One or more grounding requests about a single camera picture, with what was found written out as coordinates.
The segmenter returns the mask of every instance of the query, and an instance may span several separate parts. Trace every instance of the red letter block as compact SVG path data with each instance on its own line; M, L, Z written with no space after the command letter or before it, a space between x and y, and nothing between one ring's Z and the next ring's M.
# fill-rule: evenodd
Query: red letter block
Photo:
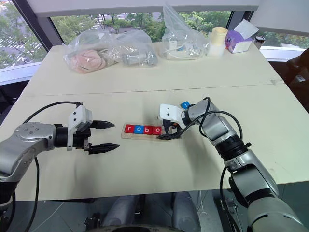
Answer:
M143 134L152 134L152 133L153 133L153 127L152 126L144 126Z
M153 134L154 135L161 135L162 127L153 127Z
M125 133L133 134L134 133L134 128L135 128L134 125L126 124Z

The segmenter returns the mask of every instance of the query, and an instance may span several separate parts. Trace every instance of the pink stuffed toy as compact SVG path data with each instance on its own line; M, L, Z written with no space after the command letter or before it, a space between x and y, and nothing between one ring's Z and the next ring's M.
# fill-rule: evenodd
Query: pink stuffed toy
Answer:
M106 61L98 55L95 50L83 51L70 60L70 67L80 73L89 73L95 70L103 69Z

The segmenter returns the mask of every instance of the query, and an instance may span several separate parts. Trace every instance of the clear plastic bag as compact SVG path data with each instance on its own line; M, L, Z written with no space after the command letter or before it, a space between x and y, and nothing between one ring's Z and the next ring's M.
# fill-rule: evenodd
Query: clear plastic bag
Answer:
M108 53L114 40L108 31L86 30L65 46L64 60L79 73L103 69L116 63Z
M165 33L160 54L166 59L198 59L205 54L205 36L190 28L169 5L163 6Z
M158 63L151 38L143 30L117 35L109 48L109 56L116 62L129 66L154 66Z

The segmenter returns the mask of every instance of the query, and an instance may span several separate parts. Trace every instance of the small bottle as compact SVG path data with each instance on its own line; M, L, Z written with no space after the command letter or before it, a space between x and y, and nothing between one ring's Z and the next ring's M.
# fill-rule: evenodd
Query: small bottle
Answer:
M257 47L257 49L260 49L261 46L265 43L265 38L263 36L256 36L253 43Z
M150 51L143 51L139 54L123 54L123 63L126 65L149 65L154 66L158 63L156 55Z

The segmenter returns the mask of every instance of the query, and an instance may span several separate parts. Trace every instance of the blue letter block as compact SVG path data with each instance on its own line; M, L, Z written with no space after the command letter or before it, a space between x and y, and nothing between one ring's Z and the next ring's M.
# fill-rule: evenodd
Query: blue letter block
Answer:
M182 107L182 109L187 110L188 106L190 105L190 103L188 101L185 101L183 103L180 104L180 106Z
M143 132L144 132L144 126L135 125L135 129L134 129L135 134L143 134Z

